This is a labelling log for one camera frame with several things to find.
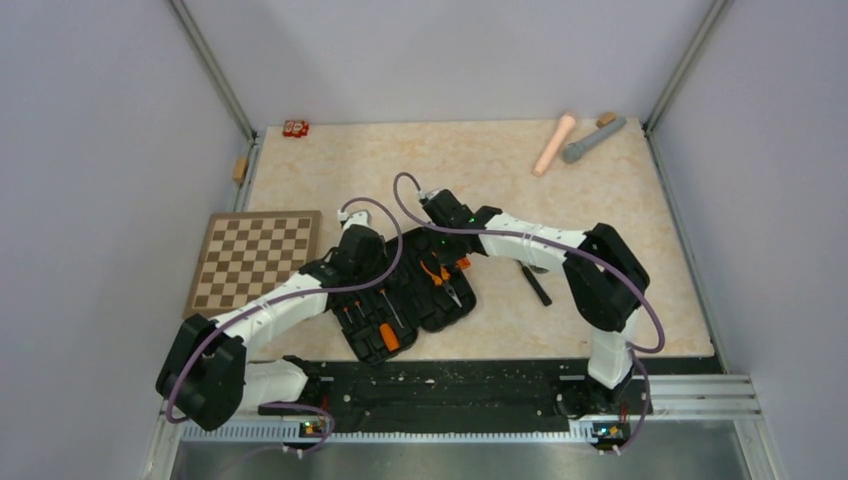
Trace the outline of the orange handled pliers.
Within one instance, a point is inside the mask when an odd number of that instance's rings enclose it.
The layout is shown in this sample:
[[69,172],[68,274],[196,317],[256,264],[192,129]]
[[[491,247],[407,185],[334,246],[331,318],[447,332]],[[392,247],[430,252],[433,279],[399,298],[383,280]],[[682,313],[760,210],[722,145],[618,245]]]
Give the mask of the orange handled pliers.
[[441,287],[458,307],[463,306],[458,294],[450,283],[450,273],[437,259],[420,260],[419,265],[430,277],[435,286]]

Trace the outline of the black plastic tool case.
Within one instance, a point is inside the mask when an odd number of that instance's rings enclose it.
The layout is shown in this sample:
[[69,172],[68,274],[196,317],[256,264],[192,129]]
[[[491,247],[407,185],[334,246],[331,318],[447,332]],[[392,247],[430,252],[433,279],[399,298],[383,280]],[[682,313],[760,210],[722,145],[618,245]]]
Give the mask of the black plastic tool case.
[[[458,322],[470,314],[477,305],[476,294],[462,268],[468,264],[463,258],[458,266],[447,268],[450,283],[463,306],[458,307],[441,287],[434,285],[420,267],[420,260],[434,260],[436,253],[431,245],[430,231],[415,228],[402,235],[403,250],[398,265],[383,283],[370,289],[349,293],[334,293],[328,296],[328,307],[336,316],[342,334],[355,358],[367,365],[377,365],[410,348],[423,330],[435,333]],[[381,297],[379,290],[385,288],[405,328],[401,330]],[[367,317],[362,322],[355,301],[360,301]],[[348,322],[343,307],[348,307],[355,322]],[[380,336],[379,326],[391,325],[399,341],[400,349],[389,352]]]

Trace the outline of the long orange handled screwdriver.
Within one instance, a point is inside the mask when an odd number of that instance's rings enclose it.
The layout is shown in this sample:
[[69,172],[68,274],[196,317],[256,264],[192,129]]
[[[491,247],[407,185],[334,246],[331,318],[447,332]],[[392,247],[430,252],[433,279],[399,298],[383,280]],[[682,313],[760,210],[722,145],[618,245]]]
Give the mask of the long orange handled screwdriver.
[[379,326],[379,332],[385,348],[389,352],[395,352],[400,349],[400,341],[390,324],[381,324]]

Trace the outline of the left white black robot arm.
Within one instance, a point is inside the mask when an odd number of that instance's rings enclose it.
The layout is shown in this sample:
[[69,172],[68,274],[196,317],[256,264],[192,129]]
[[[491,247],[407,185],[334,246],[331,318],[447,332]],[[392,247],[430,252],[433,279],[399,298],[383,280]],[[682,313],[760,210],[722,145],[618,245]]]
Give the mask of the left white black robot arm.
[[226,423],[243,397],[248,358],[275,336],[329,308],[333,294],[371,288],[391,271],[383,237],[365,224],[344,227],[327,260],[314,260],[283,284],[236,310],[186,318],[155,382],[172,424],[206,431]]

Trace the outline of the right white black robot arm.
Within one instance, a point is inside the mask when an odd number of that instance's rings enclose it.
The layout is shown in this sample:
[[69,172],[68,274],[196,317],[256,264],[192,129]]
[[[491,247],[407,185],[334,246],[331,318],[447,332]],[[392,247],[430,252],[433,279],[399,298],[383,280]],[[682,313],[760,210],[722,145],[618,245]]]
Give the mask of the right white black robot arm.
[[419,197],[446,253],[505,257],[563,275],[579,315],[590,325],[585,377],[556,394],[569,419],[616,414],[635,366],[633,327],[650,277],[618,232],[603,223],[564,230],[520,220],[484,206],[472,211],[448,189]]

